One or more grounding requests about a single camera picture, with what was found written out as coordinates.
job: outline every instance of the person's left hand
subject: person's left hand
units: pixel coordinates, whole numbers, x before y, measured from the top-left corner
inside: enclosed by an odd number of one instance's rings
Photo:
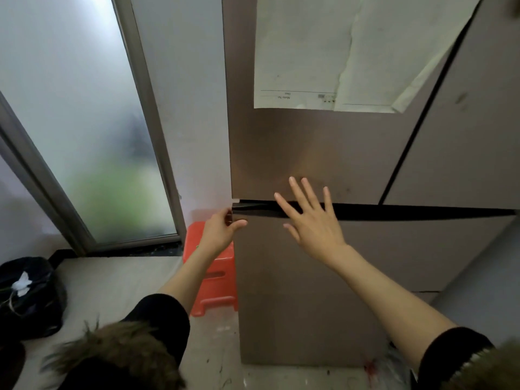
[[[237,220],[226,226],[226,215],[230,210],[230,208],[221,209],[206,222],[199,249],[207,249],[214,256],[218,256],[229,246],[235,231],[248,225],[247,220]]]

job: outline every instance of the person's right arm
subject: person's right arm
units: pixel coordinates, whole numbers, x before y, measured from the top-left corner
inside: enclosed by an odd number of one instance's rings
[[[289,184],[303,213],[298,213],[275,193],[277,203],[293,222],[284,227],[307,254],[336,271],[348,283],[380,320],[408,364],[418,372],[430,344],[457,325],[384,275],[345,243],[328,188],[323,189],[323,209],[306,178],[302,179],[302,185],[307,196],[293,177]]]

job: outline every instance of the lower refrigerator door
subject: lower refrigerator door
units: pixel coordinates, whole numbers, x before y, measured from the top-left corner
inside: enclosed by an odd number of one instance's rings
[[[338,275],[303,253],[287,219],[237,213],[235,237],[243,363],[359,367],[388,339]],[[341,222],[349,244],[413,292],[441,291],[513,216]],[[430,301],[434,293],[419,293]]]

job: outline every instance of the forearm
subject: forearm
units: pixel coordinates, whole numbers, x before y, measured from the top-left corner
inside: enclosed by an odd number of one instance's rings
[[[331,267],[374,312],[408,364],[419,372],[428,346],[456,324],[384,275],[352,247],[346,245],[336,255]]]
[[[217,255],[214,250],[199,246],[175,275],[159,289],[159,293],[173,296],[189,314],[207,269]]]

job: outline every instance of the red plastic stool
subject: red plastic stool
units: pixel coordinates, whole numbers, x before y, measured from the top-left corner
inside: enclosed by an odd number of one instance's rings
[[[183,262],[197,248],[204,231],[205,222],[195,222],[186,233]],[[197,299],[191,310],[192,316],[204,316],[207,307],[232,305],[238,311],[235,272],[235,250],[233,242],[212,262],[202,280]]]

